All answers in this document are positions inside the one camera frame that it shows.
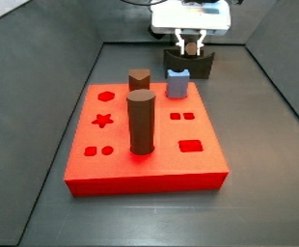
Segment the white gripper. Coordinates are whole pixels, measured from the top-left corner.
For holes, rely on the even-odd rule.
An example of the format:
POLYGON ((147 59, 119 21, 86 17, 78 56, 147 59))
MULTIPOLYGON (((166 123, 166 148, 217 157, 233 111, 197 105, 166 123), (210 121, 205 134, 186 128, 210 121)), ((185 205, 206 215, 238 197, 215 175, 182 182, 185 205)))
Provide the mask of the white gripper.
POLYGON ((181 55, 185 55, 186 52, 182 31, 201 31, 197 41, 197 54, 201 56, 206 34, 223 35, 231 27, 230 5, 226 0, 203 4, 197 3, 197 0, 189 3, 185 0, 167 0, 167 2, 154 5, 151 11, 153 31, 158 34, 175 34, 175 45, 181 48, 181 55))

